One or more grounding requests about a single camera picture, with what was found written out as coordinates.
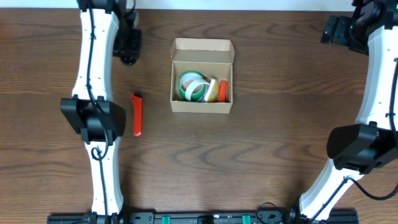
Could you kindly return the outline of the yellow notepad with barcode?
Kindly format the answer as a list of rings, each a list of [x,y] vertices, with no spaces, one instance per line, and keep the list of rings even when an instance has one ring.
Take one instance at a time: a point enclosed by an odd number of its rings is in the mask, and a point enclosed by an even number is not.
[[[207,103],[216,103],[219,97],[219,85],[216,79],[212,79],[210,85],[204,95],[204,101]]]

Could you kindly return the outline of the orange stapler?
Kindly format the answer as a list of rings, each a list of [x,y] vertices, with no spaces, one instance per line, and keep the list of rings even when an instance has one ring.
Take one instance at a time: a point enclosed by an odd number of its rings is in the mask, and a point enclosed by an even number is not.
[[[226,95],[227,95],[227,86],[228,82],[225,80],[220,81],[220,89],[218,95],[218,102],[225,103],[226,102]]]

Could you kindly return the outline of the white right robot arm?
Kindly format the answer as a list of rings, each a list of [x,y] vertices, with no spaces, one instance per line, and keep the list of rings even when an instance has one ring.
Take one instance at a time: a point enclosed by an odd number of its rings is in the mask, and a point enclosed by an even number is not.
[[[354,124],[332,130],[328,160],[313,185],[285,216],[285,223],[351,223],[333,207],[355,185],[370,199],[359,179],[397,159],[397,1],[353,1],[351,17],[330,16],[321,42],[346,46],[369,57],[364,96]]]

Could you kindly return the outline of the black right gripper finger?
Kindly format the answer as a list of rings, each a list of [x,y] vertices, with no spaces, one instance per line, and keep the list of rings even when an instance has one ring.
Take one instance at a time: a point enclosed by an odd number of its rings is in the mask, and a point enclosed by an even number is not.
[[[346,16],[334,17],[333,33],[331,42],[339,45],[349,45],[351,37],[349,36],[349,28],[352,19]]]
[[[322,44],[329,44],[331,42],[337,22],[337,16],[330,16],[328,18],[320,40]]]

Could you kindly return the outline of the green tape roll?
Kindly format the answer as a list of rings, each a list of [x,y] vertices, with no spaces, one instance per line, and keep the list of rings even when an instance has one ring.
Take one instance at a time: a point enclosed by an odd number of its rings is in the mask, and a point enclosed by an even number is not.
[[[185,92],[186,92],[186,89],[189,86],[189,84],[191,84],[191,82],[194,80],[201,80],[201,79],[205,80],[205,77],[201,73],[195,72],[195,71],[187,71],[181,75],[181,77],[178,81],[178,89],[179,89],[181,97],[185,101],[187,101],[185,98]],[[193,100],[191,102],[199,102],[204,99],[206,90],[205,91],[202,90],[201,92],[199,92],[199,90],[201,90],[201,87],[198,87],[194,91]]]

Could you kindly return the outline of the beige masking tape roll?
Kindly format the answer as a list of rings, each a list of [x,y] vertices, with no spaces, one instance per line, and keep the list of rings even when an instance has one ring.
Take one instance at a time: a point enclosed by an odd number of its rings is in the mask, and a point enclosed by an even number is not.
[[[186,89],[185,92],[185,98],[187,101],[192,101],[193,100],[193,94],[194,91],[198,88],[201,87],[201,90],[199,90],[199,92],[201,92],[202,90],[205,91],[206,87],[210,86],[210,84],[206,81],[206,80],[194,80],[191,82],[191,84],[189,84],[189,86]]]

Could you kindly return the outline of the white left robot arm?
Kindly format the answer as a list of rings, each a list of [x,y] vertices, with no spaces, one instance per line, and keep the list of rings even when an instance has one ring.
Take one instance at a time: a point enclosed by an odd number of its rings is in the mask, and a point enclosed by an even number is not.
[[[114,102],[112,60],[134,65],[139,58],[138,13],[128,1],[79,1],[81,50],[71,97],[60,109],[80,135],[88,153],[93,184],[91,211],[85,223],[127,223],[119,180],[118,148],[126,112]]]

